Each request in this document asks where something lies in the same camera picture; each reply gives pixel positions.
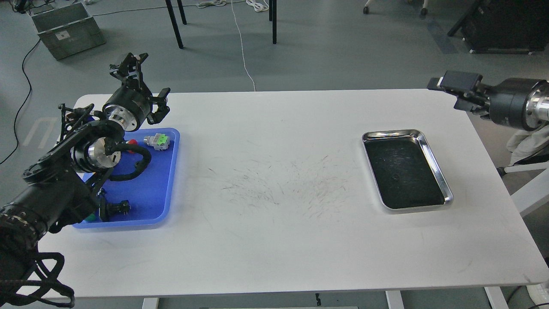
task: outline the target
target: metal tray rim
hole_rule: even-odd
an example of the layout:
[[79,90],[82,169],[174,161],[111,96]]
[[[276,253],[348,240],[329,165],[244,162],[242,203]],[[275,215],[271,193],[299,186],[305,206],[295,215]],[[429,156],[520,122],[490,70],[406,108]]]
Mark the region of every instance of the metal tray rim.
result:
[[[417,207],[409,207],[409,208],[391,208],[387,206],[383,198],[381,196],[381,191],[379,190],[379,186],[377,183],[376,175],[373,172],[372,164],[370,162],[370,158],[368,157],[368,151],[366,151],[366,145],[365,143],[368,140],[387,140],[387,139],[395,139],[395,138],[401,138],[401,137],[411,137],[413,138],[416,143],[419,144],[423,155],[425,156],[427,163],[429,164],[429,167],[431,168],[431,172],[435,176],[436,183],[438,184],[440,191],[442,192],[442,195],[444,197],[444,203],[439,205],[427,205],[427,206],[417,206]],[[370,172],[372,173],[372,176],[374,177],[374,183],[376,184],[376,190],[379,195],[379,199],[381,200],[382,205],[393,212],[407,212],[414,209],[429,209],[429,208],[435,208],[435,207],[441,207],[450,205],[453,202],[453,194],[450,190],[450,187],[448,186],[448,182],[446,181],[446,178],[442,174],[442,170],[440,169],[440,166],[438,162],[435,159],[435,156],[433,155],[433,151],[431,150],[431,147],[427,143],[427,138],[425,135],[416,129],[406,129],[406,130],[388,130],[388,131],[371,131],[366,132],[362,135],[362,147],[364,148],[364,153],[366,155],[366,159],[368,161],[368,166],[370,167]]]

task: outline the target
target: gray floor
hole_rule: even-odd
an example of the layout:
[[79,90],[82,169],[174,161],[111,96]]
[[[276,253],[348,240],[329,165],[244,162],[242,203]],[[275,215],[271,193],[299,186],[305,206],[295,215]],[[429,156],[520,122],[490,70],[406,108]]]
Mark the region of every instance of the gray floor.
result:
[[[58,0],[54,5],[69,3]],[[404,0],[377,1],[371,5],[370,15],[362,14],[363,2],[359,0],[280,1],[277,45],[270,43],[271,24],[266,12],[256,13],[244,3],[235,4],[234,10],[242,31],[246,64],[258,91],[424,88],[429,78],[442,76],[449,69],[481,73],[488,84],[511,76],[549,78],[549,52],[532,56],[473,55],[459,36],[446,37],[446,31],[470,3],[472,0],[432,1],[429,14],[421,18],[418,0],[414,5]],[[87,9],[91,14],[101,14],[158,5],[163,1],[95,0]],[[56,61],[43,44],[30,54],[25,68],[33,93],[17,123],[19,138],[22,142],[27,139],[35,121],[41,118],[55,118],[55,129],[45,135],[47,122],[42,123],[28,144],[0,165],[0,202],[9,202],[25,187],[19,175],[47,150],[39,148],[42,140],[45,145],[55,141],[57,105],[70,106],[89,93],[112,93],[119,82],[109,76],[108,64],[116,63],[127,52],[149,53],[143,70],[153,91],[163,87],[171,87],[173,92],[253,90],[242,67],[240,40],[230,6],[188,7],[186,13],[189,24],[180,23],[185,50],[177,48],[166,10],[154,9],[97,16],[107,43],[61,61]],[[6,1],[0,1],[0,23],[0,158],[4,158],[15,146],[12,121],[28,91],[21,61],[37,36],[30,17],[13,13]],[[494,164],[506,165],[509,155],[504,145],[513,131],[478,118],[472,121]],[[544,207],[525,219],[545,254],[546,214]],[[504,288],[504,292],[510,293],[510,288]],[[383,293],[321,294],[321,299],[323,306],[387,308]],[[403,299],[406,308],[489,308],[483,289],[406,291]],[[314,294],[307,293],[170,298],[162,299],[160,308],[315,305]],[[525,289],[511,302],[511,308],[531,305]],[[139,308],[141,300],[78,300],[76,306],[111,307]]]

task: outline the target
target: white cable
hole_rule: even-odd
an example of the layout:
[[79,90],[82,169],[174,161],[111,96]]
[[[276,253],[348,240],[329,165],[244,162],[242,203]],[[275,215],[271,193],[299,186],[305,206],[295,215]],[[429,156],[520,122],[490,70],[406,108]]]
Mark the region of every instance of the white cable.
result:
[[223,7],[225,4],[227,4],[227,0],[200,1],[197,3],[197,7],[200,9],[211,7],[211,6]]
[[237,23],[237,16],[236,16],[236,14],[234,13],[233,0],[231,0],[231,10],[233,10],[234,23],[235,23],[236,26],[237,26],[238,35],[240,36],[240,47],[241,47],[241,49],[242,49],[242,62],[244,63],[244,70],[246,70],[246,74],[247,74],[248,77],[251,79],[251,82],[252,82],[252,84],[254,85],[254,91],[256,91],[256,90],[255,90],[255,82],[254,82],[254,79],[251,78],[250,73],[248,72],[248,69],[246,68],[246,60],[244,59],[244,44],[242,43],[242,33],[240,32],[240,27],[238,26],[238,23]]
[[263,11],[269,10],[269,5],[267,4],[267,1],[263,0],[263,2],[265,3],[265,5],[255,2],[255,0],[246,0],[246,4],[251,7],[254,7],[254,11],[256,12],[263,12]]
[[[264,4],[256,2],[256,0],[242,0],[242,1],[236,1],[235,3],[244,2],[246,1],[246,4],[253,7],[254,11],[256,12],[263,12],[269,10],[269,5],[267,4],[267,1],[263,0]],[[196,4],[196,6],[200,9],[207,8],[207,7],[223,7],[225,4],[229,3],[227,0],[200,0]]]

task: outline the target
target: blue tray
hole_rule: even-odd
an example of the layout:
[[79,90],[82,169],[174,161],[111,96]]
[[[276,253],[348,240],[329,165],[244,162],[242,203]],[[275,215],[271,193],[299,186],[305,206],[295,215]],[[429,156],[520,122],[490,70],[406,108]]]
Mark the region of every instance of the blue tray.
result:
[[[166,134],[170,137],[170,147],[164,151],[154,150],[145,145],[145,136],[154,136],[156,133]],[[147,148],[152,156],[149,166],[137,178],[128,181],[110,181],[103,185],[106,191],[107,201],[120,203],[123,200],[130,202],[128,214],[116,214],[111,216],[109,222],[99,219],[98,211],[95,213],[95,221],[82,221],[73,224],[75,228],[105,228],[105,227],[130,227],[140,225],[152,225],[166,218],[170,210],[171,191],[173,186],[173,174],[177,161],[180,135],[173,128],[142,129],[135,132],[127,132],[124,139],[135,139],[140,146]],[[116,165],[113,175],[127,174],[134,170],[134,164],[141,159],[139,154],[122,153],[120,162]]]

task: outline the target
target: red plug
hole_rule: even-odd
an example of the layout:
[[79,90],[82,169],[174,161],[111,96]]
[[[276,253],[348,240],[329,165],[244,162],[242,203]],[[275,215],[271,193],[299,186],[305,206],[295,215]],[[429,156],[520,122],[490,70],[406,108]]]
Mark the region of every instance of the red plug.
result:
[[130,145],[137,145],[137,144],[138,144],[137,141],[134,140],[134,139],[130,139],[130,140],[127,141],[126,143],[127,143],[127,144],[130,144]]

